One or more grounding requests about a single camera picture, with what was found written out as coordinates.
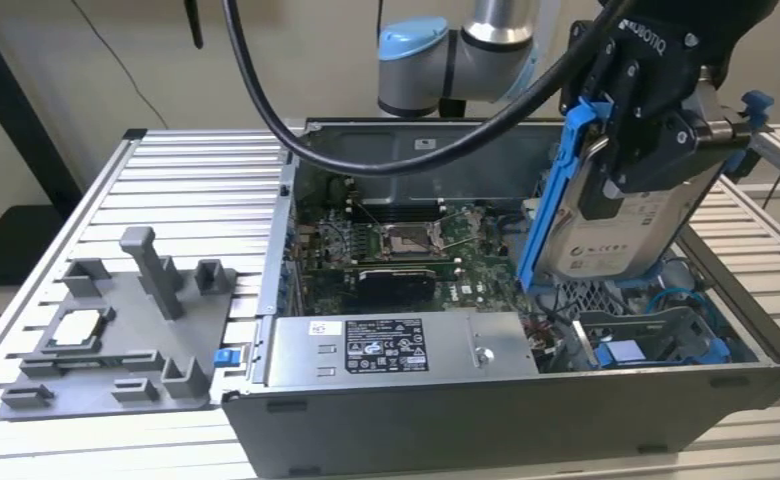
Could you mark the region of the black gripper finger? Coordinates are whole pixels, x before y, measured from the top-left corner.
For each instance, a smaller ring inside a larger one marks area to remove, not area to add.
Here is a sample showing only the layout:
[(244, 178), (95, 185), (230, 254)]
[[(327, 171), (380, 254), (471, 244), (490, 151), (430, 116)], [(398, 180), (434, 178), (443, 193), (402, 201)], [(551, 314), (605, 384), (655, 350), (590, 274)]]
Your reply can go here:
[(591, 159), (579, 196), (589, 220), (614, 217), (626, 195), (669, 190), (685, 179), (674, 168), (695, 140), (682, 101), (699, 67), (683, 57), (679, 51), (661, 55), (635, 43), (607, 43), (583, 71), (578, 99), (609, 107), (599, 127), (607, 143)]
[(734, 111), (719, 103), (713, 74), (714, 69), (702, 66), (694, 88), (694, 113), (706, 125), (705, 137), (715, 145), (745, 145), (766, 128), (771, 96), (759, 90), (747, 91), (741, 97), (743, 109)]

